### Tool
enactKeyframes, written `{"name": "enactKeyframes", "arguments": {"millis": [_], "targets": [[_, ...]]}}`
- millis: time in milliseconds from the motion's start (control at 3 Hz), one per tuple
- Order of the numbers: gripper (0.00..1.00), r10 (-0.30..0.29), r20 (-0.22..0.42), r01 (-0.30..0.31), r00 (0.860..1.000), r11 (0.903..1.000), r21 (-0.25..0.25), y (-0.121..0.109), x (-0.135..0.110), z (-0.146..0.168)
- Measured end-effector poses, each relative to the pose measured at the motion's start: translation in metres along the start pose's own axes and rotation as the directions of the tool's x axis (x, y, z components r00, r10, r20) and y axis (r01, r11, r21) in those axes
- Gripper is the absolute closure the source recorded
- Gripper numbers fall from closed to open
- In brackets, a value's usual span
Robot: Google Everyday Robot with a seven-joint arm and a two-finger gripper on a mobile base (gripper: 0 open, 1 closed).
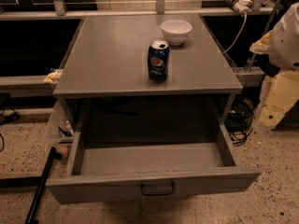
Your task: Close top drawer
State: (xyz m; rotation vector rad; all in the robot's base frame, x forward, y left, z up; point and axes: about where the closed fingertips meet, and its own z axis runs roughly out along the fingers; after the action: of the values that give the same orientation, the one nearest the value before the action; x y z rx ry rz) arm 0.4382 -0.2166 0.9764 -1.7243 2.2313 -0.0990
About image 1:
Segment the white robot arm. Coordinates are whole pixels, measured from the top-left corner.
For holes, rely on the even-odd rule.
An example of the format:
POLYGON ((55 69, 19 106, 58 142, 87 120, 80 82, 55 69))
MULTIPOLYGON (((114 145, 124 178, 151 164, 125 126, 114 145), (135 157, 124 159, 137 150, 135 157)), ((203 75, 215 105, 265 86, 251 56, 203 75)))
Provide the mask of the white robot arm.
POLYGON ((299 100, 299 3, 292 4, 249 50, 267 54, 269 62, 279 68, 273 77, 264 77, 255 111, 253 127, 267 132, 275 129, 299 100))

